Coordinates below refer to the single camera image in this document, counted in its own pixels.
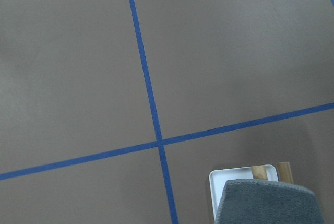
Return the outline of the wooden towel rack rod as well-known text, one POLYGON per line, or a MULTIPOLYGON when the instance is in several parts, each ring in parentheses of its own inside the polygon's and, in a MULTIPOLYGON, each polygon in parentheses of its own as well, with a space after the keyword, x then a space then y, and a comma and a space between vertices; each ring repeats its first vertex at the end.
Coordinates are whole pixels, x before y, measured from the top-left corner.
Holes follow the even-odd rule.
POLYGON ((266 167, 264 165, 252 166, 252 176, 254 179, 258 180, 268 180, 266 167))

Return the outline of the white rectangular tray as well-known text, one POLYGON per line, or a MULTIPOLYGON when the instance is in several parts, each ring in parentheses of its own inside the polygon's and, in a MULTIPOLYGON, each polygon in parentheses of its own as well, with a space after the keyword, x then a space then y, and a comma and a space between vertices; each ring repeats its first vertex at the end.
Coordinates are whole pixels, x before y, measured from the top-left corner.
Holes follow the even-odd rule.
POLYGON ((209 175, 215 223, 264 223, 273 214, 279 180, 274 166, 268 180, 254 179, 251 167, 214 170, 209 175))

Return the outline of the grey pink towel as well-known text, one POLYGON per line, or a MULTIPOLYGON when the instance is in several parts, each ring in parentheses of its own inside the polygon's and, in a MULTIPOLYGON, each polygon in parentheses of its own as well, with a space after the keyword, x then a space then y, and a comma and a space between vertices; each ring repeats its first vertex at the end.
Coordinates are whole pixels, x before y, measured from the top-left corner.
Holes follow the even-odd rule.
POLYGON ((324 223, 313 191, 259 179, 228 180, 215 223, 324 223))

